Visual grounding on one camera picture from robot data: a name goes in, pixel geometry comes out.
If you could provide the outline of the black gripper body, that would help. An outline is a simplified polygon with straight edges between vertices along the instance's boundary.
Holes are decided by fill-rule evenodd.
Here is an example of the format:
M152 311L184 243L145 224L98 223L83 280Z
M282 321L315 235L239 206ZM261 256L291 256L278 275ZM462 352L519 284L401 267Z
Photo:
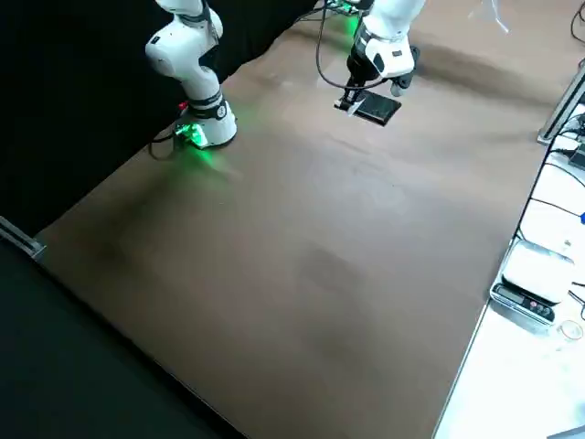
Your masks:
M360 37L355 37L352 48L346 60L349 71L348 87L363 87L367 82L379 77L375 65L365 54L365 44Z

